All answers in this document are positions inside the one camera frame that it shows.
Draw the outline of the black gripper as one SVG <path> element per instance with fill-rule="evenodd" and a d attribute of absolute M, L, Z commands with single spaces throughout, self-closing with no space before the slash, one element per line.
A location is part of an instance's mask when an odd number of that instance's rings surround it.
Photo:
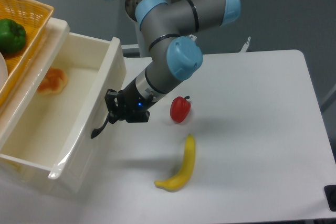
<path fill-rule="evenodd" d="M 129 83 L 119 92 L 108 89 L 104 99 L 111 124 L 124 120 L 128 123 L 146 123 L 149 120 L 148 102 L 140 95 L 135 83 Z"/>

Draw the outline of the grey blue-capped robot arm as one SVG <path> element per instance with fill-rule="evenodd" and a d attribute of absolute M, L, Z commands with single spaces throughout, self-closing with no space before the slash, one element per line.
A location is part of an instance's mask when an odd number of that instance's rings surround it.
<path fill-rule="evenodd" d="M 124 89 L 107 91 L 106 122 L 147 122 L 150 107 L 190 78 L 203 62 L 190 35 L 229 24 L 240 13 L 240 0 L 140 0 L 135 20 L 152 61 Z"/>

